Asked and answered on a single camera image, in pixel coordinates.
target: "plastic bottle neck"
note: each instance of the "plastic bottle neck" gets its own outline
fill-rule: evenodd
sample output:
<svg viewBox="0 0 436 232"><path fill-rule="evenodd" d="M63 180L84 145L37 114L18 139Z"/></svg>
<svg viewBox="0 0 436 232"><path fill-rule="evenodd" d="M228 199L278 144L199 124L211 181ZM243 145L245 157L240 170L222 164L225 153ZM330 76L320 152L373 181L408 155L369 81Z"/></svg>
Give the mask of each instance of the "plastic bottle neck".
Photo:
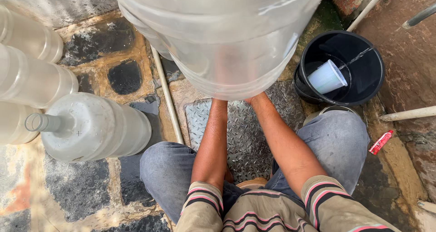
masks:
<svg viewBox="0 0 436 232"><path fill-rule="evenodd" d="M58 132L62 125L62 117L33 113L25 120L25 127L31 132Z"/></svg>

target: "shirt sleeve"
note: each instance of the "shirt sleeve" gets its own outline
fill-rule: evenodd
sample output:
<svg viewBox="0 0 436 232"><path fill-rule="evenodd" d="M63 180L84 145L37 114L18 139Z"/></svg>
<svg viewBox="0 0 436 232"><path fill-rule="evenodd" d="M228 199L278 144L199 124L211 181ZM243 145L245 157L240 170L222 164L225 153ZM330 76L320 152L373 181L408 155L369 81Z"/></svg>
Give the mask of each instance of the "shirt sleeve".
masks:
<svg viewBox="0 0 436 232"><path fill-rule="evenodd" d="M320 232L400 232L355 201L334 178L311 177L301 193L310 221Z"/></svg>
<svg viewBox="0 0 436 232"><path fill-rule="evenodd" d="M213 185L193 182L189 187L176 232L219 232L223 213L221 192Z"/></svg>

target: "striped shirt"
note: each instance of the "striped shirt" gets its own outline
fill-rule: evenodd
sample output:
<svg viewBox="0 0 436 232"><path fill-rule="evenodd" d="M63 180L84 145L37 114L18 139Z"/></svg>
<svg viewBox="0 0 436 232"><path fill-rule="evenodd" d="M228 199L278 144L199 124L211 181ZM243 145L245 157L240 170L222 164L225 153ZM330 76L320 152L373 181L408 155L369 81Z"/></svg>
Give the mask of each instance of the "striped shirt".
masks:
<svg viewBox="0 0 436 232"><path fill-rule="evenodd" d="M272 190L241 195L222 217L220 191L191 184L176 231L183 232L400 232L355 201L334 178L306 181L302 201Z"/></svg>

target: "white plastic jug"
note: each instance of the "white plastic jug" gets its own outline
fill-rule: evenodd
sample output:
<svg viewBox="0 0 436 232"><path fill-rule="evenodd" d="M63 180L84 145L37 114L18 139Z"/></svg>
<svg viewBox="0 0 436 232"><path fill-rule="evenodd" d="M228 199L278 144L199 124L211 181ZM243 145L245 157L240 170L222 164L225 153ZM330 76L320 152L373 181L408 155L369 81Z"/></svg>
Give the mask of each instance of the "white plastic jug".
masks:
<svg viewBox="0 0 436 232"><path fill-rule="evenodd" d="M140 20L138 20L132 13L130 13L126 8L124 8L122 5L118 3L119 10L123 14L123 16L131 22L138 31L144 35L144 37L147 38L148 42L150 42L150 45L152 45L161 56L165 57L168 60L173 60L173 58L170 55L170 52L165 47L164 44L162 44L162 41L156 36L154 31L144 23L142 23Z"/></svg>
<svg viewBox="0 0 436 232"><path fill-rule="evenodd" d="M62 162L134 155L151 137L143 112L79 92L56 101L46 114L31 114L29 131L40 131L45 151Z"/></svg>
<svg viewBox="0 0 436 232"><path fill-rule="evenodd" d="M41 110L0 101L0 145L18 145L34 139L38 132L30 132L25 128L26 117L32 113L41 113Z"/></svg>
<svg viewBox="0 0 436 232"><path fill-rule="evenodd" d="M223 100L273 84L321 0L117 0L152 28L190 83Z"/></svg>
<svg viewBox="0 0 436 232"><path fill-rule="evenodd" d="M0 101L47 108L79 89L70 70L27 57L14 47L0 44L0 64Z"/></svg>
<svg viewBox="0 0 436 232"><path fill-rule="evenodd" d="M47 62L58 62L64 43L57 32L0 5L0 43Z"/></svg>

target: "hairy forearm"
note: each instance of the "hairy forearm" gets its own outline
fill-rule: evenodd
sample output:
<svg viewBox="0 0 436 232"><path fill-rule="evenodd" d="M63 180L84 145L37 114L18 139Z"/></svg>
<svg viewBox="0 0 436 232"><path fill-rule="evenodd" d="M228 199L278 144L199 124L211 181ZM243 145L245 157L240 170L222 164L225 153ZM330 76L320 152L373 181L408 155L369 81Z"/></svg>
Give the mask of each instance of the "hairy forearm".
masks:
<svg viewBox="0 0 436 232"><path fill-rule="evenodd" d="M191 183L203 181L223 188L227 170L227 101L212 99L208 123L193 162Z"/></svg>
<svg viewBox="0 0 436 232"><path fill-rule="evenodd" d="M251 104L272 155L291 189L300 196L307 179L326 172L307 144L282 120L265 93L254 97Z"/></svg>

